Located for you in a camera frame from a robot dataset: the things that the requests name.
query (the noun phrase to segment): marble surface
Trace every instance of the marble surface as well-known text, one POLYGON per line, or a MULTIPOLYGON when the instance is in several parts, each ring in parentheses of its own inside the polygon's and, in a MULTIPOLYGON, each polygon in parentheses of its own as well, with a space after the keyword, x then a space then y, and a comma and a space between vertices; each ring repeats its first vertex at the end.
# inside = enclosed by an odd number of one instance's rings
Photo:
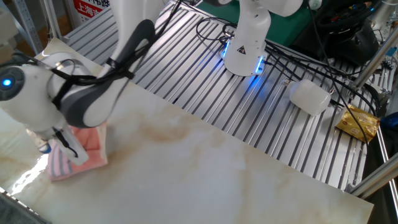
POLYGON ((54 223, 357 224, 373 208, 133 83, 108 120, 109 164, 67 180, 51 183, 23 126, 0 123, 0 187, 54 223))

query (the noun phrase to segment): warning label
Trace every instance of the warning label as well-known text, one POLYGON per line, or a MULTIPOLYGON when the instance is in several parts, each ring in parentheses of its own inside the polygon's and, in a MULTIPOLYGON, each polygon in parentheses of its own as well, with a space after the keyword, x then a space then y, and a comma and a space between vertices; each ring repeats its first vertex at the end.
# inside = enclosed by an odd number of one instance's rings
POLYGON ((240 48, 238 49, 238 52, 239 52, 239 53, 242 53, 242 54, 246 54, 246 51, 244 50, 244 46, 240 47, 240 48))

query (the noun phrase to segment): pink towel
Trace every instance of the pink towel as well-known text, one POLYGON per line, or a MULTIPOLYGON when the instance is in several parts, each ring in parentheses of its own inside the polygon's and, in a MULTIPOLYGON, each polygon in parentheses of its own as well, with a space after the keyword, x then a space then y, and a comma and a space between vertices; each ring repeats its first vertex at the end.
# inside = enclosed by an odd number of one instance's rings
POLYGON ((47 169, 47 175, 51 181, 66 179, 77 173, 105 166, 108 163, 105 152, 105 123, 97 128, 73 128, 72 131, 80 144, 86 149, 88 160, 81 166, 76 166, 67 159, 55 141, 51 141, 52 150, 49 154, 47 169))

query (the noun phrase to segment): floor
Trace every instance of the floor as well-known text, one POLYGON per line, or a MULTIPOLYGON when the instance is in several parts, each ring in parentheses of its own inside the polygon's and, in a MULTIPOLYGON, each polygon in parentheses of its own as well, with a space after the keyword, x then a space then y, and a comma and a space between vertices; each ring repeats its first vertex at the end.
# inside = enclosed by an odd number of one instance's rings
MULTIPOLYGON (((58 24, 60 26, 60 31, 61 35, 67 35, 70 31, 72 31, 72 28, 70 27, 68 23, 68 17, 66 14, 58 18, 58 24)), ((47 43, 49 42, 48 34, 47 34, 47 28, 44 27, 43 29, 37 31, 40 41, 43 45, 43 48, 47 46, 47 43)), ((35 56, 34 51, 32 48, 29 46, 29 44, 23 40, 17 44, 16 49, 20 50, 21 52, 29 55, 29 56, 35 56)))

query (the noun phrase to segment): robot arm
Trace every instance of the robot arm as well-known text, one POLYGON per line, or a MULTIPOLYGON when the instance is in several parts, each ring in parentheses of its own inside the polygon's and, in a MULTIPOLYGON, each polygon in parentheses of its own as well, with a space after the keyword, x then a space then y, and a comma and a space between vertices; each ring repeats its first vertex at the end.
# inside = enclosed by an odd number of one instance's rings
MULTIPOLYGON (((301 2, 241 0, 236 35, 224 54, 226 68, 237 75, 255 73, 254 67, 264 56, 264 39, 271 23, 268 9, 288 16, 301 2)), ((55 139, 68 159, 81 165, 88 156, 68 125, 91 128, 107 120, 129 81, 124 75, 135 71, 138 60, 159 38, 180 4, 176 3, 169 19, 155 33, 155 21, 164 7, 162 0, 111 1, 119 42, 98 78, 83 79, 82 75, 89 78, 90 71, 72 54, 53 54, 40 62, 42 66, 1 71, 0 107, 42 139, 55 139)))
POLYGON ((268 30, 271 26, 269 11, 280 16, 290 16, 303 0, 241 0, 241 12, 235 36, 222 54, 225 67, 240 76, 260 75, 264 69, 262 59, 268 30))
POLYGON ((105 66, 95 80, 79 79, 87 85, 74 85, 77 83, 73 79, 67 83, 72 74, 91 75, 68 53, 50 55, 40 62, 41 66, 8 68, 0 72, 0 107, 42 139, 56 140, 69 160, 82 165, 88 155, 68 125, 91 128, 106 121, 129 81, 121 74, 135 70, 134 62, 159 38, 154 23, 164 5, 163 0, 111 1, 119 28, 118 45, 110 60, 112 66, 105 66))

